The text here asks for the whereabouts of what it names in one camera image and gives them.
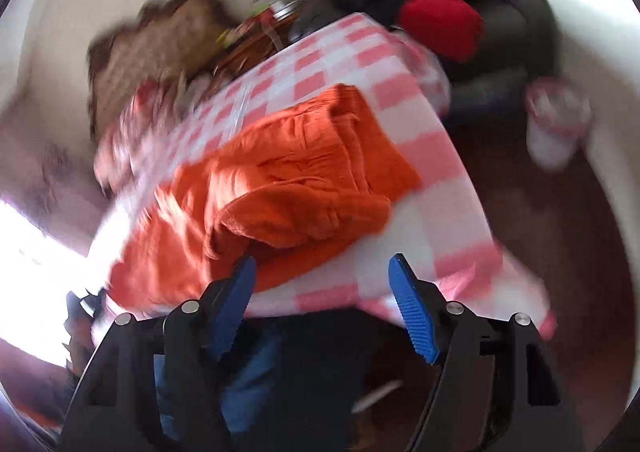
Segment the tufted brown headboard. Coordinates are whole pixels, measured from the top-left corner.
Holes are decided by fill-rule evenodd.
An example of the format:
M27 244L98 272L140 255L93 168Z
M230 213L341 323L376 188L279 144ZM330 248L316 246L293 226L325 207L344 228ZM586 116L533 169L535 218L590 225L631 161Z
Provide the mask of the tufted brown headboard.
M150 0L87 51L90 136L106 128L149 77L191 77L222 53L221 35L236 21L222 0Z

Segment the small pink trash bin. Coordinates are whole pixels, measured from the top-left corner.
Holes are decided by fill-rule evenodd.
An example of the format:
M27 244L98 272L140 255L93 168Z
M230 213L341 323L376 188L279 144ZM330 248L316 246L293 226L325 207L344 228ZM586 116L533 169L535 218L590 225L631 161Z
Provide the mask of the small pink trash bin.
M529 156L546 172L560 172L588 137L589 98L567 80L545 77L527 87L525 104Z

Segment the orange fleece pants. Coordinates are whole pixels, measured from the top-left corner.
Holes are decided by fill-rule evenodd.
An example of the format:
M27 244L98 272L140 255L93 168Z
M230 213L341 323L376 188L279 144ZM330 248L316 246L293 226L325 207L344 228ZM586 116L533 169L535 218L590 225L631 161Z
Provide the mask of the orange fleece pants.
M244 128L155 191L108 292L130 311L172 308L243 256L270 290L382 231L421 179L360 91L336 85Z

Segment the red cushion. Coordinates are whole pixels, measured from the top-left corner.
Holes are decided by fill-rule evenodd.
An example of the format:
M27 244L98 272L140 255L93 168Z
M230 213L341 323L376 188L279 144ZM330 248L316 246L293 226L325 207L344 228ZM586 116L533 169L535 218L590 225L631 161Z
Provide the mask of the red cushion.
M484 30L482 16L463 0L407 0L398 25L428 50L460 63L475 56Z

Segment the pink white checkered sheet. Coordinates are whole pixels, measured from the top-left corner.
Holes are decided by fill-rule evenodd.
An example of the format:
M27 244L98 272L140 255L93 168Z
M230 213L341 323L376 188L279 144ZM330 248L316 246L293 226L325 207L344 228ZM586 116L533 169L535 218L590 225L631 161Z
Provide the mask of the pink white checkered sheet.
M198 297L243 255L251 316L356 307L398 322L395 254L480 316L526 313L544 284L497 245L439 113L430 54L353 14L202 104L142 158L94 241L108 299L142 318Z

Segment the blue jeans leg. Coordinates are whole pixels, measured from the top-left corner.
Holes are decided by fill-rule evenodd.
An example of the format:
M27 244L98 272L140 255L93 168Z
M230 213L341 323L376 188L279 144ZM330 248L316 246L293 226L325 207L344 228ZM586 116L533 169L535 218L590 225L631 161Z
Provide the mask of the blue jeans leg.
M217 368L217 399L235 450L323 449L318 349L308 316L241 324Z

